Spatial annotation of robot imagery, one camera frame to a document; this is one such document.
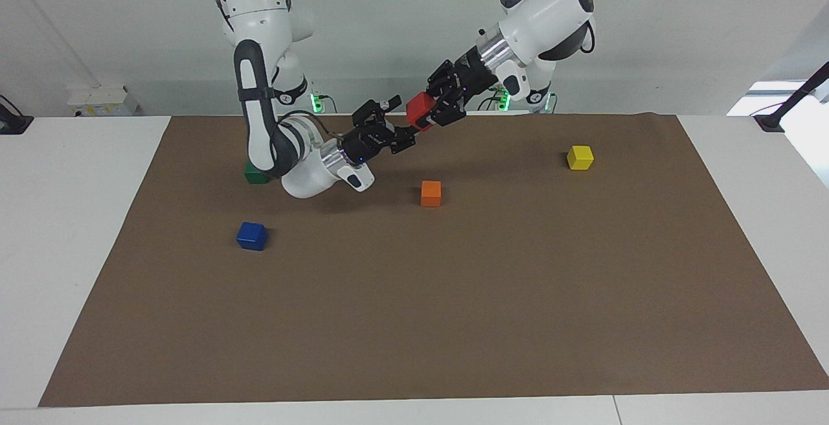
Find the black stand base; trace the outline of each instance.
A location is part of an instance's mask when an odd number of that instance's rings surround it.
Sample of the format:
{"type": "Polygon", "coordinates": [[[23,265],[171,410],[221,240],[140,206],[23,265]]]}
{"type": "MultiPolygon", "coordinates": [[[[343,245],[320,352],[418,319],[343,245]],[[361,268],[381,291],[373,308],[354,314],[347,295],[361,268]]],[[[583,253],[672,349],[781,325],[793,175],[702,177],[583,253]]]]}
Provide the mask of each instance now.
{"type": "Polygon", "coordinates": [[[775,133],[785,133],[786,131],[782,129],[781,126],[777,127],[770,127],[766,126],[763,120],[770,118],[770,115],[755,115],[755,121],[757,121],[758,126],[760,129],[763,129],[765,132],[775,132],[775,133]]]}
{"type": "Polygon", "coordinates": [[[32,126],[32,121],[35,120],[35,118],[30,115],[22,115],[19,117],[20,119],[23,119],[22,126],[17,127],[17,129],[12,129],[8,126],[2,127],[2,129],[0,129],[0,135],[21,135],[21,133],[25,132],[29,126],[32,126]]]}

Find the colored block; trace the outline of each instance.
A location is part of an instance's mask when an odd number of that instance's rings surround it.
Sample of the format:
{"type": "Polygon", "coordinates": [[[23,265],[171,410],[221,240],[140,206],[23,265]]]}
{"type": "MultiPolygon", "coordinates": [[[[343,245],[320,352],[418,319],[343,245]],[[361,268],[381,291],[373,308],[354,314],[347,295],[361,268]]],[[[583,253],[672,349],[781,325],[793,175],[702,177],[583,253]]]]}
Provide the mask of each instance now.
{"type": "Polygon", "coordinates": [[[420,206],[439,207],[441,198],[440,182],[436,180],[424,180],[420,186],[420,206]]]}
{"type": "Polygon", "coordinates": [[[567,163],[574,171],[586,171],[593,164],[593,151],[584,145],[575,145],[567,154],[567,163]]]}
{"type": "Polygon", "coordinates": [[[267,242],[267,229],[256,222],[242,222],[236,241],[245,250],[263,251],[267,242]]]}
{"type": "Polygon", "coordinates": [[[267,174],[263,174],[262,171],[255,168],[255,166],[248,161],[248,165],[245,166],[245,179],[248,179],[248,183],[269,183],[270,176],[267,174]]]}

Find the blue cube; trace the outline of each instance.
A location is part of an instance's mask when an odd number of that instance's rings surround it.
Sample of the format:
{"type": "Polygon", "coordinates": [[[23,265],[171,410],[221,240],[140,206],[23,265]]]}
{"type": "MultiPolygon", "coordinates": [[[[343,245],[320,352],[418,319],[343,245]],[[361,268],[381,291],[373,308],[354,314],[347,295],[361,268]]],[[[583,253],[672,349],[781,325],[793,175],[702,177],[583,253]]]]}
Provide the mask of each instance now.
{"type": "Polygon", "coordinates": [[[267,242],[267,229],[256,222],[242,222],[236,241],[246,250],[263,251],[267,242]]]}

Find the brown table mat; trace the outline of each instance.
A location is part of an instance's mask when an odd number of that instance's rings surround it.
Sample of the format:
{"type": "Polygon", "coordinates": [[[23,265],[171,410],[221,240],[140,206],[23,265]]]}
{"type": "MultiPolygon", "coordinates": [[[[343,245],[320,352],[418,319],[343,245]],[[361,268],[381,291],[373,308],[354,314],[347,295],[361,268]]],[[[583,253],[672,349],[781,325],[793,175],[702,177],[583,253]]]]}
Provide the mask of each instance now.
{"type": "Polygon", "coordinates": [[[306,201],[244,129],[172,119],[41,406],[829,389],[675,117],[474,117],[306,201]]]}

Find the white table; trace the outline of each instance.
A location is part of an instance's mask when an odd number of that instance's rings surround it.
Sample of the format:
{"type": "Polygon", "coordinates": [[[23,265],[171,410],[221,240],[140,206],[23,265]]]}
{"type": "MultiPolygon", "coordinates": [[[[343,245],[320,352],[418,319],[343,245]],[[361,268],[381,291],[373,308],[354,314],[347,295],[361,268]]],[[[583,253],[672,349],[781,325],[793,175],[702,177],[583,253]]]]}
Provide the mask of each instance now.
{"type": "MultiPolygon", "coordinates": [[[[168,121],[39,119],[0,137],[0,423],[829,423],[826,391],[35,409],[168,121]]],[[[829,369],[829,190],[753,120],[681,123],[829,369]]]]}

